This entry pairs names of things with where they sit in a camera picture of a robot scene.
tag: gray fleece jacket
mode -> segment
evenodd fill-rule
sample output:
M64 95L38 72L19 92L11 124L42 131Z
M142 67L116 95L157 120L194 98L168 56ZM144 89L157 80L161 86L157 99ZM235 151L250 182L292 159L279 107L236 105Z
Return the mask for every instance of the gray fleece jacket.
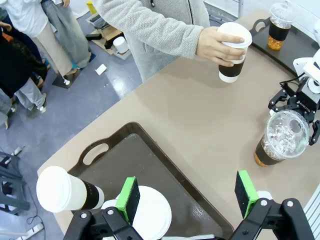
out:
M210 26L203 0L93 0L92 3L106 22L124 32L142 81L179 56L193 58L200 32Z

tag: hand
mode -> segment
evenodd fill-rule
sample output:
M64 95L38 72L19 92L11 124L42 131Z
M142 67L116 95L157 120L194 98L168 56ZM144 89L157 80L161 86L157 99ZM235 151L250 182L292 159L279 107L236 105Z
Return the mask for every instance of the hand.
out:
M64 3L63 6L66 8L69 6L70 0L63 0L63 3Z
M245 40L239 36L217 32L217 30L218 27L215 26L202 30L195 54L219 65L232 67L234 64L228 60L241 60L245 50L226 46L221 42L243 43Z
M8 23L4 23L4 22L0 22L0 27L6 29L8 32L10 32L12 30L12 26Z

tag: white paper cup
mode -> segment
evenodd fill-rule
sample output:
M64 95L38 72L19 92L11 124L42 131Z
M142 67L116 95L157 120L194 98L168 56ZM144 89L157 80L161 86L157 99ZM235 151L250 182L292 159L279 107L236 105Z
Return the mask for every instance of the white paper cup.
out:
M223 41L222 44L235 49L244 49L245 52L247 53L248 47L252 43L252 36L251 36L251 33L244 26L236 22L226 22L222 24L217 31L219 33L224 33L224 34L229 34L229 35L234 35L234 36L239 36L244 38L244 42L242 43L233 43L233 42ZM241 60L226 60L234 64L231 67L219 65L220 79L226 83L235 82L241 73L243 64L245 62L245 57L246 57L246 54L242 55Z
M143 240L161 239L168 231L172 213L167 199L157 190L149 186L139 186L140 200L134 220L133 228ZM116 200L106 201L101 209L116 206Z
M36 183L36 195L41 206L52 213L97 209L105 201L101 188L68 174L60 166L43 170Z
M129 50L129 46L123 36L117 37L115 40L113 40L113 45L120 54L124 54Z

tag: clear plastic dome lid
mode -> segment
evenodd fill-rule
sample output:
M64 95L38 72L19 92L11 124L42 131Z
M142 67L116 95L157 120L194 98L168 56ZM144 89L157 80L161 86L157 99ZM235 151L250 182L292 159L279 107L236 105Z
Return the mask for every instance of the clear plastic dome lid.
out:
M276 17L284 22L292 23L295 19L294 11L285 3L277 2L270 8L271 18Z
M275 159L295 158L309 144L309 125L296 111L279 111L266 124L264 144Z

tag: dark brown tray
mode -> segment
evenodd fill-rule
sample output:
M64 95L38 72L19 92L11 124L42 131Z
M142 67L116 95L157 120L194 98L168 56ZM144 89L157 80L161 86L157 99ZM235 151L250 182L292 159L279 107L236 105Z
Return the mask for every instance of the dark brown tray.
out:
M259 23L264 23L265 27L257 31L256 27ZM296 27L291 26L282 48L279 51L272 50L268 46L269 26L270 17L259 19L254 23L253 28L250 30L252 46L274 59L294 76L297 76L293 64L294 60L313 57L319 49L318 43Z
M91 165L85 165L86 154L101 144L107 144L108 150L95 157ZM88 146L69 173L99 186L105 200L116 198L125 179L132 176L137 177L139 185L158 190L172 211L166 236L214 234L228 239L234 231L136 122L127 123L112 136Z

